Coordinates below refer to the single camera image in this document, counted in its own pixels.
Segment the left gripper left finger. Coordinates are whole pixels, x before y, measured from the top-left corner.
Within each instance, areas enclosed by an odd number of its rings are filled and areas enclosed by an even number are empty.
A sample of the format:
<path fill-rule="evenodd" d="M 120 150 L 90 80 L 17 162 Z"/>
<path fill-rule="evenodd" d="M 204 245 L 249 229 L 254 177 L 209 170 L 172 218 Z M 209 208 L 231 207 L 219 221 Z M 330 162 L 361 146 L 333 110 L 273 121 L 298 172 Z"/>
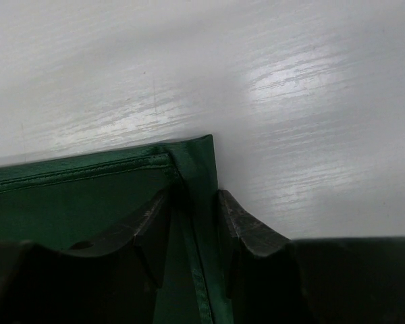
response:
<path fill-rule="evenodd" d="M 0 323 L 152 323 L 170 220 L 162 190 L 67 250 L 0 242 Z"/>

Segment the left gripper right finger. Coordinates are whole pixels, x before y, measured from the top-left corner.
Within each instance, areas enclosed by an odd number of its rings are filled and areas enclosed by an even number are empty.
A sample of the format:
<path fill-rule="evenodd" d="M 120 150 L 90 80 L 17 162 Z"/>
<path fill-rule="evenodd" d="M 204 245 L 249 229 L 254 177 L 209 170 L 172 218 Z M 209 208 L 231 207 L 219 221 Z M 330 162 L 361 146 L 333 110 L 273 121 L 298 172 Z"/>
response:
<path fill-rule="evenodd" d="M 405 236 L 291 240 L 217 196 L 236 323 L 405 323 Z"/>

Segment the dark green cloth napkin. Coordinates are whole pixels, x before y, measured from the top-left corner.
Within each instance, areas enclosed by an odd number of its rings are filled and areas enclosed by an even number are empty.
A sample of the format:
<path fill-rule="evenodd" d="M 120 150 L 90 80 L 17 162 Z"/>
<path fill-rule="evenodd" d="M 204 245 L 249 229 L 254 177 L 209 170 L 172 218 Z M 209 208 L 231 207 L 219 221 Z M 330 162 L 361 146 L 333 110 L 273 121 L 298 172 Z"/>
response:
<path fill-rule="evenodd" d="M 232 323 L 219 256 L 213 138 L 0 167 L 0 242 L 67 250 L 165 190 L 171 220 L 152 323 Z"/>

